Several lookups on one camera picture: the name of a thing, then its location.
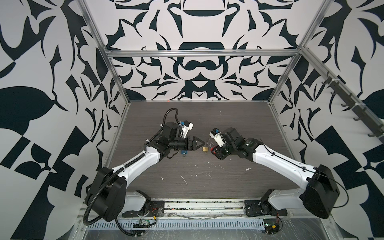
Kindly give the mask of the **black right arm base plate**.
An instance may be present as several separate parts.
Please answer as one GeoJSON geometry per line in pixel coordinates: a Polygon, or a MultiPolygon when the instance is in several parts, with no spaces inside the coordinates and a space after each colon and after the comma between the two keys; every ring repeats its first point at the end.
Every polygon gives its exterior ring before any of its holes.
{"type": "Polygon", "coordinates": [[[268,201],[245,200],[244,203],[245,213],[248,217],[286,217],[288,215],[288,211],[286,209],[276,210],[268,201]]]}

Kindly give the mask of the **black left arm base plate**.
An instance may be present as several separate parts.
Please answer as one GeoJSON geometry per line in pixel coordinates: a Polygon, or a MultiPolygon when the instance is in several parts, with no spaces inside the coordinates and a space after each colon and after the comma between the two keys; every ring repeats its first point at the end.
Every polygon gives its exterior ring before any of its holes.
{"type": "Polygon", "coordinates": [[[139,218],[139,217],[162,217],[164,215],[165,201],[151,201],[145,203],[139,211],[125,211],[122,213],[123,218],[139,218]]]}

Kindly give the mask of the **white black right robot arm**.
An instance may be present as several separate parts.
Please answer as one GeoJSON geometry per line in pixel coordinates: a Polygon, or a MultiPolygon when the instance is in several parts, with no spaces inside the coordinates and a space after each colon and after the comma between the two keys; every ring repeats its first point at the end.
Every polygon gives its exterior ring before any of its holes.
{"type": "Polygon", "coordinates": [[[247,201],[248,217],[284,215],[287,209],[306,209],[321,219],[331,215],[340,190],[328,167],[293,160],[269,148],[262,139],[244,138],[235,128],[223,132],[214,128],[210,137],[217,143],[211,152],[219,160],[238,156],[263,165],[297,185],[291,190],[269,189],[259,201],[247,201]]]}

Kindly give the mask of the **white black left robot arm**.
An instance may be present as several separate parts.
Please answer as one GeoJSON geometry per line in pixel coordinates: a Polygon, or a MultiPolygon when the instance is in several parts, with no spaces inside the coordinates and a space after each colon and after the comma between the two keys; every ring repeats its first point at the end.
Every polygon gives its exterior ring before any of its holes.
{"type": "Polygon", "coordinates": [[[198,137],[188,136],[193,124],[167,122],[149,140],[144,149],[127,162],[112,169],[100,169],[85,198],[87,206],[83,223],[92,225],[103,219],[110,222],[120,213],[136,212],[146,215],[149,212],[151,197],[142,191],[127,193],[128,186],[144,171],[164,158],[171,159],[170,152],[196,151],[205,145],[198,137]]]}

